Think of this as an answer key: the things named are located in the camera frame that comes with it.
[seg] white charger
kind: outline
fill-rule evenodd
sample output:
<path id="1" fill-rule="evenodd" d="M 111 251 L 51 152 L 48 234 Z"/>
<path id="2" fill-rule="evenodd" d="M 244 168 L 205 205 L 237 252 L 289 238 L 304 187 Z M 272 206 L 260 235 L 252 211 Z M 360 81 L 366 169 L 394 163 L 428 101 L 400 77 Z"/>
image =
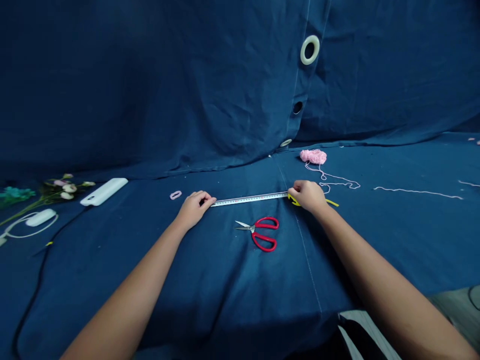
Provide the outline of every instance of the white charger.
<path id="1" fill-rule="evenodd" d="M 28 226 L 35 227 L 35 226 L 38 226 L 40 224 L 43 224 L 44 222 L 46 222 L 47 220 L 49 220 L 51 218 L 53 218 L 52 222 L 50 222 L 43 229 L 41 229 L 37 232 L 34 232 L 32 234 L 24 235 L 24 236 L 17 236 L 17 235 L 12 235 L 10 233 L 10 231 L 12 231 L 14 226 L 21 223 L 21 222 L 26 222 L 26 224 Z M 0 247 L 7 242 L 7 236 L 9 236 L 11 238 L 15 238 L 15 239 L 29 238 L 33 235 L 37 235 L 37 234 L 41 233 L 45 229 L 51 227 L 53 225 L 53 223 L 57 221 L 58 218 L 59 218 L 59 215 L 52 209 L 46 209 L 46 210 L 43 210 L 43 211 L 40 211 L 40 212 L 32 212 L 32 213 L 29 213 L 28 215 L 23 216 L 20 219 L 18 219 L 17 221 L 15 221 L 13 224 L 9 225 L 5 229 L 3 234 L 0 235 Z"/>
<path id="2" fill-rule="evenodd" d="M 90 195 L 85 197 L 82 201 L 80 201 L 80 204 L 82 204 L 83 206 L 101 205 L 105 202 L 105 200 L 115 194 L 128 182 L 129 181 L 124 177 L 114 177 L 113 179 L 110 179 L 109 181 L 104 183 Z"/>

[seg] hand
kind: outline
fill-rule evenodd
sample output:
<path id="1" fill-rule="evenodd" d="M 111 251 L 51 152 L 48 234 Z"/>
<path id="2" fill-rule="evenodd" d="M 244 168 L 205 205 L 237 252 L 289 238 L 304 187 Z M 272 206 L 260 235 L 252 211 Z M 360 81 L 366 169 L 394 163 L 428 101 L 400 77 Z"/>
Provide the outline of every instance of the hand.
<path id="1" fill-rule="evenodd" d="M 216 197 L 211 197 L 206 191 L 195 191 L 188 196 L 181 206 L 178 215 L 175 218 L 175 223 L 184 227 L 185 230 L 193 228 L 200 219 L 204 216 L 207 209 L 217 201 Z"/>
<path id="2" fill-rule="evenodd" d="M 293 187 L 288 189 L 288 193 L 298 201 L 302 208 L 311 213 L 329 207 L 324 191 L 316 182 L 297 180 Z"/>

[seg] white power bank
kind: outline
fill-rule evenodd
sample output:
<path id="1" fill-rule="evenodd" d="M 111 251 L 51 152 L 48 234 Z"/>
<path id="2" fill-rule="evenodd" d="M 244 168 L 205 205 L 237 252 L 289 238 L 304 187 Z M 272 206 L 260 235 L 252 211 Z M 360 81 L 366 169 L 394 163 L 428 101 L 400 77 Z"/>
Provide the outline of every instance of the white power bank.
<path id="1" fill-rule="evenodd" d="M 105 200 L 115 194 L 128 182 L 129 181 L 124 177 L 114 177 L 113 179 L 104 183 L 90 195 L 85 197 L 82 201 L 80 201 L 80 204 L 83 206 L 101 205 L 105 202 Z"/>

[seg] black cable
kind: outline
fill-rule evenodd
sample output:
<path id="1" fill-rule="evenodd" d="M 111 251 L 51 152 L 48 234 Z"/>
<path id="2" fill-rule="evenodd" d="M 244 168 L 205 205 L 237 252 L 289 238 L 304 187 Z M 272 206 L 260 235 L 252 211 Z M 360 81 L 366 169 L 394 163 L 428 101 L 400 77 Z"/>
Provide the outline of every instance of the black cable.
<path id="1" fill-rule="evenodd" d="M 13 335 L 13 340 L 12 340 L 12 343 L 11 343 L 11 352 L 13 353 L 13 356 L 14 356 L 15 359 L 21 360 L 20 353 L 19 353 L 20 333 L 22 332 L 22 329 L 25 325 L 25 321 L 27 320 L 27 317 L 29 316 L 30 310 L 32 309 L 32 306 L 34 305 L 34 302 L 37 299 L 37 296 L 39 294 L 40 287 L 42 286 L 42 280 L 44 278 L 45 263 L 47 262 L 47 258 L 49 257 L 50 249 L 52 248 L 52 245 L 54 244 L 55 238 L 60 234 L 60 232 L 67 225 L 71 224 L 72 221 L 74 221 L 81 214 L 85 213 L 87 210 L 89 210 L 91 208 L 93 208 L 93 206 L 87 206 L 83 211 L 79 212 L 70 221 L 68 221 L 62 227 L 60 227 L 55 232 L 55 234 L 53 234 L 51 240 L 45 245 L 45 247 L 35 254 L 35 255 L 37 255 L 41 251 L 44 251 L 43 260 L 41 261 L 40 269 L 38 270 L 38 280 L 36 281 L 35 291 L 33 292 L 33 295 L 31 296 L 30 301 L 28 302 L 28 305 L 27 305 L 25 311 L 23 312 L 23 315 L 21 316 L 20 322 L 18 323 L 18 325 L 16 327 L 15 334 Z"/>
<path id="2" fill-rule="evenodd" d="M 471 304 L 473 305 L 473 307 L 475 309 L 477 309 L 478 311 L 480 311 L 480 307 L 478 307 L 477 305 L 475 305 L 474 303 L 474 300 L 472 299 L 472 290 L 475 289 L 476 286 L 472 286 L 468 289 L 468 292 L 467 292 L 467 295 L 468 295 L 468 300 L 470 300 Z"/>

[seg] scissors handle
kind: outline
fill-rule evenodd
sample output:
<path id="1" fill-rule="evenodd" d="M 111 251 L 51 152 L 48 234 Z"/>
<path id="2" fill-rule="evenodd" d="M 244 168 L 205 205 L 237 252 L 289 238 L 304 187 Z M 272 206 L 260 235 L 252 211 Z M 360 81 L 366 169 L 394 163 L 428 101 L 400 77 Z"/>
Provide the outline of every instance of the scissors handle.
<path id="1" fill-rule="evenodd" d="M 262 223 L 262 221 L 265 221 L 265 220 L 273 221 L 275 223 L 275 225 Z M 262 217 L 260 220 L 258 220 L 255 223 L 255 227 L 256 228 L 265 228 L 265 229 L 277 230 L 279 228 L 279 221 L 274 217 Z"/>
<path id="2" fill-rule="evenodd" d="M 252 232 L 251 233 L 251 238 L 253 239 L 253 242 L 255 243 L 255 245 L 262 251 L 266 252 L 266 253 L 270 253 L 272 252 L 273 250 L 275 250 L 277 248 L 277 240 L 275 239 L 272 239 L 271 237 L 267 237 L 267 236 L 264 236 L 264 235 L 260 235 L 259 233 L 257 232 Z M 257 241 L 257 238 L 258 239 L 261 239 L 263 241 L 266 241 L 266 242 L 269 242 L 272 244 L 272 247 L 264 247 L 264 246 L 261 246 L 259 244 L 259 242 Z"/>

